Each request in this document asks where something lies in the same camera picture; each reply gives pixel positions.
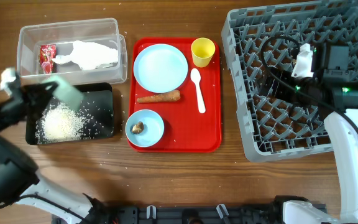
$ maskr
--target yellow cup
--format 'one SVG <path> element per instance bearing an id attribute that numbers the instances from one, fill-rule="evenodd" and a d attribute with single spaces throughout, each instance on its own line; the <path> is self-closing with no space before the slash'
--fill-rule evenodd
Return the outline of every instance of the yellow cup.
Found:
<path id="1" fill-rule="evenodd" d="M 191 55 L 193 56 L 193 63 L 203 68 L 209 64 L 212 56 L 215 53 L 215 44 L 208 38 L 199 38 L 191 44 Z"/>

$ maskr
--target white spoon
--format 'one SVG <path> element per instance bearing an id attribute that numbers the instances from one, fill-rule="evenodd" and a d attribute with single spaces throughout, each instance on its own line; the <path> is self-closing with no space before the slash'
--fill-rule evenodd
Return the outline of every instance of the white spoon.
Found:
<path id="1" fill-rule="evenodd" d="M 190 78 L 191 78 L 191 81 L 193 81 L 193 83 L 196 85 L 198 111 L 200 113 L 205 113 L 205 104 L 204 104 L 204 99 L 203 99 L 203 95 L 201 94 L 201 88 L 200 88 L 201 75 L 197 68 L 193 68 L 191 70 Z"/>

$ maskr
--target wooden surface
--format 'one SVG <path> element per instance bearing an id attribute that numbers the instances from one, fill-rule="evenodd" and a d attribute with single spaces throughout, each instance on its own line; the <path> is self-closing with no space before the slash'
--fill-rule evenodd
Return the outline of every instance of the wooden surface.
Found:
<path id="1" fill-rule="evenodd" d="M 134 43 L 143 37 L 208 37 L 221 48 L 227 12 L 242 7 L 295 1 L 114 1 L 45 4 L 0 4 L 0 73 L 16 65 L 20 28 L 82 19 L 113 17 L 125 34 L 132 64 Z M 25 124 L 2 135 L 28 152 L 41 173 L 78 193 L 102 201 L 136 205 L 216 205 L 265 203 L 276 195 L 304 196 L 325 203 L 338 216 L 340 191 L 333 153 L 288 161 L 250 163 L 244 156 L 230 73 L 222 70 L 223 142 L 211 154 L 140 154 L 125 134 L 100 141 L 29 146 Z M 114 85 L 117 124 L 125 124 L 130 78 Z M 0 223 L 50 223 L 36 208 L 14 205 L 0 210 Z"/>

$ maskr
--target red snack packet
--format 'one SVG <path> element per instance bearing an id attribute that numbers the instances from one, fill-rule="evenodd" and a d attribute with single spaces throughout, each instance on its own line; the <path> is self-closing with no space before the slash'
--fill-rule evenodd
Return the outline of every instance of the red snack packet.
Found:
<path id="1" fill-rule="evenodd" d="M 56 45 L 47 44 L 41 45 L 40 48 L 40 65 L 44 74 L 51 74 L 53 70 L 52 59 L 56 56 Z"/>

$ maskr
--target green light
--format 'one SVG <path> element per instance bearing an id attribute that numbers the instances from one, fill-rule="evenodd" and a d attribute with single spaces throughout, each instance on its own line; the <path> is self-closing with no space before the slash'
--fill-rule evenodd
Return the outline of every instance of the green light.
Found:
<path id="1" fill-rule="evenodd" d="M 349 88 L 346 88 L 346 87 L 342 87 L 342 92 L 344 92 L 344 93 L 347 93 L 348 91 L 350 91 L 351 89 L 349 89 Z"/>

